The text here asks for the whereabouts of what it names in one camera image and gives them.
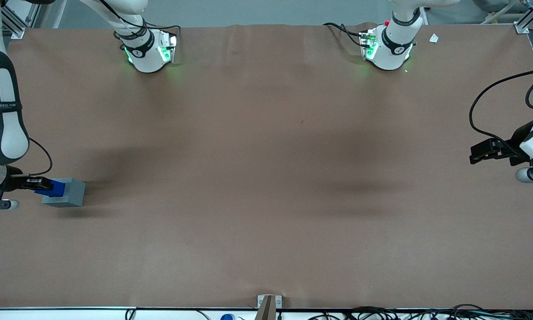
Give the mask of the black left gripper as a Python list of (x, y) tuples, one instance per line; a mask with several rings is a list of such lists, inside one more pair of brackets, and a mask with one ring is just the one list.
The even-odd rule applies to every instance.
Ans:
[(510, 139), (500, 142), (496, 138), (488, 138), (471, 147), (469, 163), (478, 164), (484, 160), (508, 159), (510, 166), (517, 166), (530, 161), (530, 157), (520, 148), (533, 128), (533, 120), (517, 128)]

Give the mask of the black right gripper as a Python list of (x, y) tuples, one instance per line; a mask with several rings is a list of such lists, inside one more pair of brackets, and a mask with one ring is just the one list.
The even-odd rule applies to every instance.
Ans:
[(28, 177), (21, 169), (14, 166), (5, 166), (6, 174), (2, 183), (3, 192), (11, 192), (21, 188), (26, 184), (27, 190), (33, 191), (52, 191), (54, 186), (51, 183), (45, 183), (44, 177), (33, 176)]

